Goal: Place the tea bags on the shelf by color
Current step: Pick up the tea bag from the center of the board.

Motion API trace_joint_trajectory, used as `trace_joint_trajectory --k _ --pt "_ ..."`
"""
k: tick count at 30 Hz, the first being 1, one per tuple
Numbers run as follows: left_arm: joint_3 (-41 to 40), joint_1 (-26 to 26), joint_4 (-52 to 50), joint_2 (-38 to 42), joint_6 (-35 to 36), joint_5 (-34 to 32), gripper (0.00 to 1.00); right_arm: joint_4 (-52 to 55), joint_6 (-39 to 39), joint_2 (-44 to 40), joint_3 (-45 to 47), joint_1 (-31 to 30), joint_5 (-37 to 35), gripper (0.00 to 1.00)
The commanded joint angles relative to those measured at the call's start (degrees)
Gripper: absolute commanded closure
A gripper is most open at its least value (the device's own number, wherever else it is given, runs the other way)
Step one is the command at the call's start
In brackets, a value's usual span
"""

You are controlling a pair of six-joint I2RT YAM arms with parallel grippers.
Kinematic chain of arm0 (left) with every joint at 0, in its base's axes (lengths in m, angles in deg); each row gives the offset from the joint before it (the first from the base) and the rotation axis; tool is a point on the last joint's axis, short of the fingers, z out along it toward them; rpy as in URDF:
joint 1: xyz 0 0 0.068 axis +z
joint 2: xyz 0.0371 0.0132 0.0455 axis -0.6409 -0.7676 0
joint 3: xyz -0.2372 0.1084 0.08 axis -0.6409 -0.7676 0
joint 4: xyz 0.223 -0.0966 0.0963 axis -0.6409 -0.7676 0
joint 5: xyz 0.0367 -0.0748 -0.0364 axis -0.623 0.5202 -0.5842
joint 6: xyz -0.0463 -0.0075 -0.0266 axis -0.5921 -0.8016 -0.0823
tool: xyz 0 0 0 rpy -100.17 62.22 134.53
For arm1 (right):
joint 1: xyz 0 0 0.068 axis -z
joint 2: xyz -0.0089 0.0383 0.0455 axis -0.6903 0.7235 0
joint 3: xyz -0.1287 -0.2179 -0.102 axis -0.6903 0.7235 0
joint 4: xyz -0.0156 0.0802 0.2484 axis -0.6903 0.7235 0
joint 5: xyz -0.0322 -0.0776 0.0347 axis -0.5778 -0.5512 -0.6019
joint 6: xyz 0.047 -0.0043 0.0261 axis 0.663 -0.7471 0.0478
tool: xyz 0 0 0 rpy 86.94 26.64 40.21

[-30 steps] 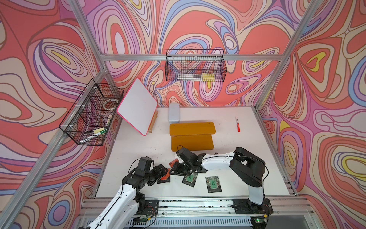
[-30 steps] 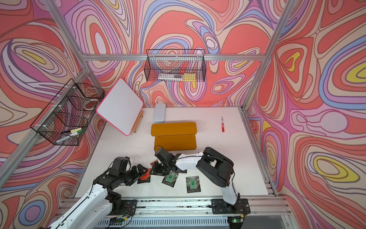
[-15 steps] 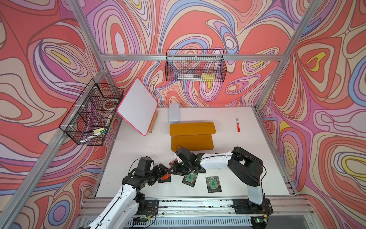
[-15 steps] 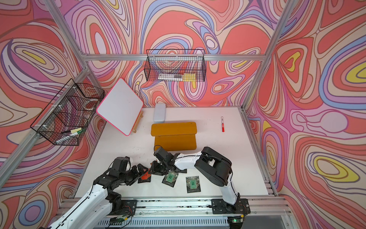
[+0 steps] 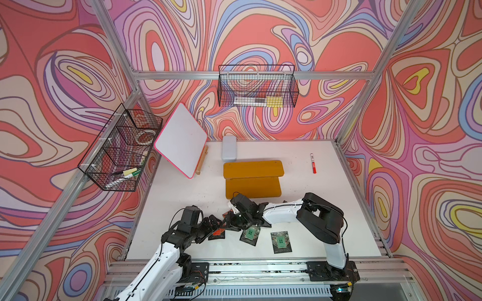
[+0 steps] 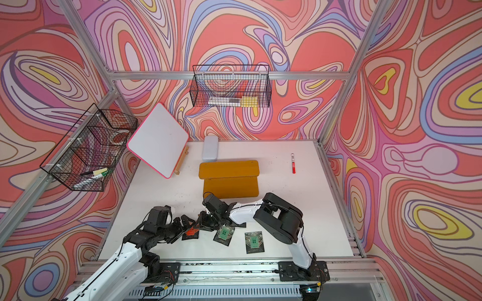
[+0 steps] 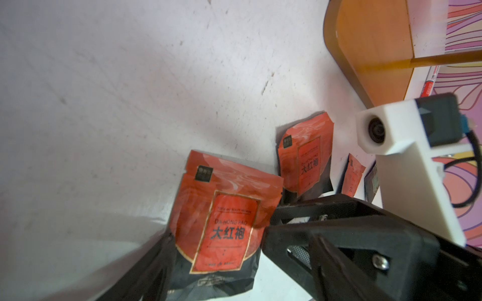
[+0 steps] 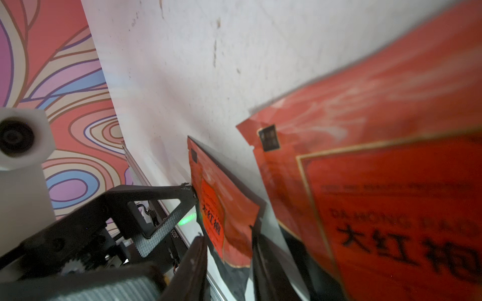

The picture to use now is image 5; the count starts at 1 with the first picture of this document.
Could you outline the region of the red tea bag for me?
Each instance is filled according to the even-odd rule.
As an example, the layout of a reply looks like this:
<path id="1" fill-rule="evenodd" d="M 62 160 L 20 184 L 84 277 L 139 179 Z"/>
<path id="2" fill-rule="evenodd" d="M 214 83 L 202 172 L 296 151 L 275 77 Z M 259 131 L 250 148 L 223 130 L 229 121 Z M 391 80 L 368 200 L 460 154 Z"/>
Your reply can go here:
<path id="1" fill-rule="evenodd" d="M 209 237 L 208 240 L 224 240 L 225 239 L 225 228 L 220 227 L 219 229 L 215 230 Z"/>
<path id="2" fill-rule="evenodd" d="M 272 224 L 270 224 L 268 221 L 266 221 L 264 218 L 260 218 L 259 219 L 259 223 L 258 225 L 260 227 L 265 227 L 265 228 L 271 228 L 272 227 Z"/>

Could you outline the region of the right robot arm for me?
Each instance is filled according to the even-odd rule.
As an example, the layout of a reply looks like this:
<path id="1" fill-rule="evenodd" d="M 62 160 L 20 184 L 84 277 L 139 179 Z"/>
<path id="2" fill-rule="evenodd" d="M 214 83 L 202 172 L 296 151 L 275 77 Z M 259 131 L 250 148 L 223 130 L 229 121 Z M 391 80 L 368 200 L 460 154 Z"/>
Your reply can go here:
<path id="1" fill-rule="evenodd" d="M 225 215 L 225 227 L 246 231 L 251 227 L 270 228 L 279 223 L 298 223 L 323 243 L 326 260 L 307 264 L 306 273 L 314 282 L 346 282 L 360 280 L 356 264 L 349 260 L 343 236 L 348 229 L 344 212 L 314 193 L 300 200 L 274 204 L 257 204 L 240 193 L 229 201 L 231 213 Z"/>

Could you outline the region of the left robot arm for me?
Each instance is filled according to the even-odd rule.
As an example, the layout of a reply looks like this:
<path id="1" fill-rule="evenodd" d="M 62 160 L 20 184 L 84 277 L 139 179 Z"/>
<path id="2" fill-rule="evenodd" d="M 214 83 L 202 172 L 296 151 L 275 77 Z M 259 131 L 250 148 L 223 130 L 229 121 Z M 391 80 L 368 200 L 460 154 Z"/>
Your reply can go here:
<path id="1" fill-rule="evenodd" d="M 114 300 L 164 300 L 175 284 L 193 280 L 195 292 L 207 284 L 203 270 L 192 263 L 186 249 L 201 244 L 220 229 L 222 221 L 213 215 L 204 216 L 197 206 L 180 209 L 181 219 L 171 224 L 149 262 Z"/>

